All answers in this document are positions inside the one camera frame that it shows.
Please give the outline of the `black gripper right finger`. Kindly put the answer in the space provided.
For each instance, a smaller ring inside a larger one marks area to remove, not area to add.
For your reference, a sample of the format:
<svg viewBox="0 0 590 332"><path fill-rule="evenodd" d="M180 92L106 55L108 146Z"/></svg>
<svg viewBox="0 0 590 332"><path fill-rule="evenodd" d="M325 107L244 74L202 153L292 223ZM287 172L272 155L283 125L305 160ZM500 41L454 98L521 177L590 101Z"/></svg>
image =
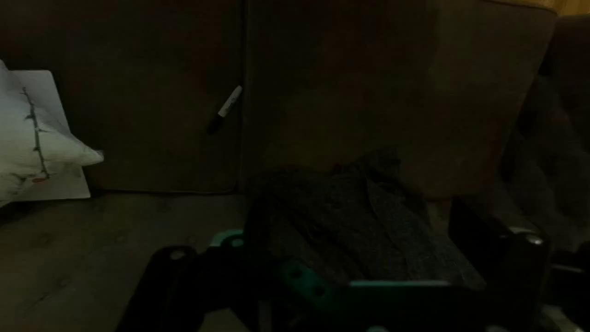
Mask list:
<svg viewBox="0 0 590 332"><path fill-rule="evenodd" d="M506 332L534 332L548 282L550 243L532 231L511 231L465 199L451 208L451 238L486 279L484 323Z"/></svg>

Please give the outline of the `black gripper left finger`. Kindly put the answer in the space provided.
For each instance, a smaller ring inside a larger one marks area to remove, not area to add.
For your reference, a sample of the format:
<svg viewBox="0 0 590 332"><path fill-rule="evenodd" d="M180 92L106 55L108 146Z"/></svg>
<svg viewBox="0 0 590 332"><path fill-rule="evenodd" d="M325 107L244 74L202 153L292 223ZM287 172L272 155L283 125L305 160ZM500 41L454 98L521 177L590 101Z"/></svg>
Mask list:
<svg viewBox="0 0 590 332"><path fill-rule="evenodd" d="M240 264L229 249L159 249L148 262L117 332L200 332L205 317L244 297Z"/></svg>

